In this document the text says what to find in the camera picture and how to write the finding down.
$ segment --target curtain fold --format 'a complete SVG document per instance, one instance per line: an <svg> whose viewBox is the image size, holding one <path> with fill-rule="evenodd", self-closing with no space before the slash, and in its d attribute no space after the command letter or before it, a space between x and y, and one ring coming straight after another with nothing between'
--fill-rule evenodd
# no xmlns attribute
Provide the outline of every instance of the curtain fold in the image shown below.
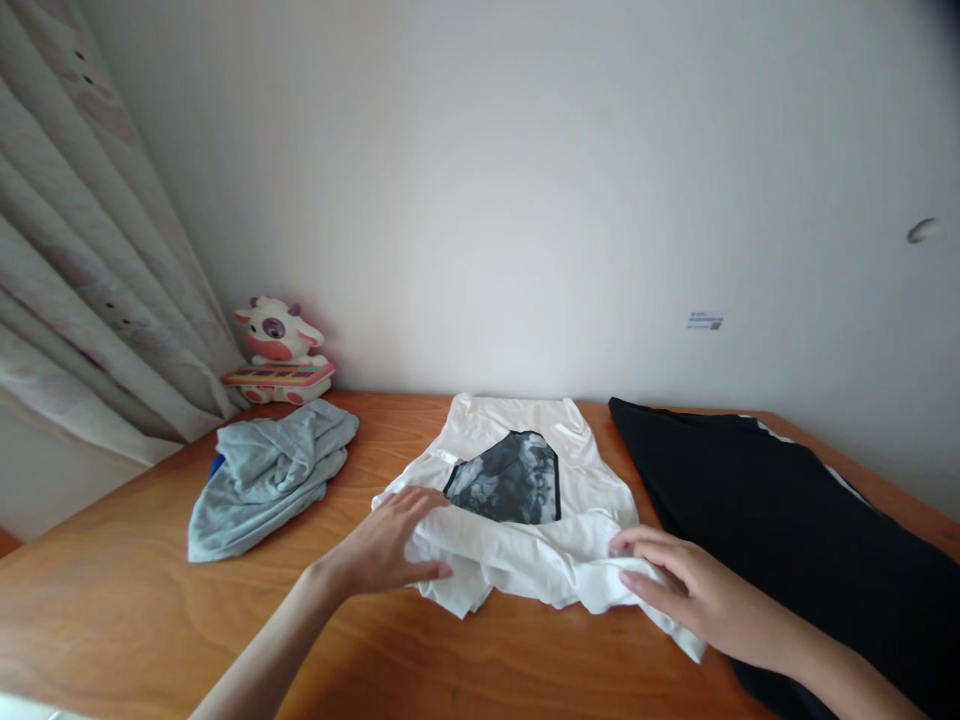
<svg viewBox="0 0 960 720"><path fill-rule="evenodd" d="M0 0L0 387L153 464L243 404L243 363L68 0Z"/></svg>

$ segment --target hand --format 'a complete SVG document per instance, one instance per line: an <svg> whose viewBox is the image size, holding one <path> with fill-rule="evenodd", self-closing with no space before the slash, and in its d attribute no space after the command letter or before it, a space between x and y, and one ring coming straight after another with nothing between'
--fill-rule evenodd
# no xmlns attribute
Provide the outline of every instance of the hand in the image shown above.
<svg viewBox="0 0 960 720"><path fill-rule="evenodd" d="M792 647L814 628L717 561L706 550L656 528L624 530L614 550L632 547L636 557L678 578L686 593L623 571L620 580L657 610L730 657L790 674Z"/></svg>
<svg viewBox="0 0 960 720"><path fill-rule="evenodd" d="M407 486L367 515L317 565L335 578L344 597L451 577L453 570L446 563L412 564L403 555L417 524L434 508L449 504L438 490Z"/></svg>

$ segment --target wooden table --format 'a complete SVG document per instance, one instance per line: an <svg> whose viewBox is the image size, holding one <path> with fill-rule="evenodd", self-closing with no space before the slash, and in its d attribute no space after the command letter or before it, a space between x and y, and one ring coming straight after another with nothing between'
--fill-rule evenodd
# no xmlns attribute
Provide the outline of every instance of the wooden table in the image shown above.
<svg viewBox="0 0 960 720"><path fill-rule="evenodd" d="M343 392L327 399L360 417L346 466L321 503L244 557L186 562L211 433L0 561L0 690L98 718L187 716L300 571L439 434L450 403ZM641 519L659 525L606 405L579 407ZM292 409L269 405L237 419ZM956 523L776 415L756 414L960 559ZM557 611L493 593L460 621L415 590L354 598L327 626L280 713L321 716L770 717L723 656L708 650L695 665L636 608L595 617L580 605Z"/></svg>

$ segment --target sticker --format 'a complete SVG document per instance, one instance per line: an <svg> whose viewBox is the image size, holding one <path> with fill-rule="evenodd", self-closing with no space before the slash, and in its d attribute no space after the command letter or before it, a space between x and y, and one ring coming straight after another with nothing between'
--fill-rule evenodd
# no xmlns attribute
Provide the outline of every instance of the sticker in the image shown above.
<svg viewBox="0 0 960 720"><path fill-rule="evenodd" d="M723 313L690 313L690 319L687 320L687 330L719 330L722 322Z"/></svg>

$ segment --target graphic print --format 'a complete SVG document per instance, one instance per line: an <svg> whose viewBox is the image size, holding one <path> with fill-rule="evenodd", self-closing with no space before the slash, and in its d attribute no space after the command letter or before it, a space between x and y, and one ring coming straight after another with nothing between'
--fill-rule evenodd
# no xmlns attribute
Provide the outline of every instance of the graphic print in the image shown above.
<svg viewBox="0 0 960 720"><path fill-rule="evenodd" d="M452 505L497 522L542 525L559 520L557 454L539 433L511 432L457 465L443 494Z"/></svg>

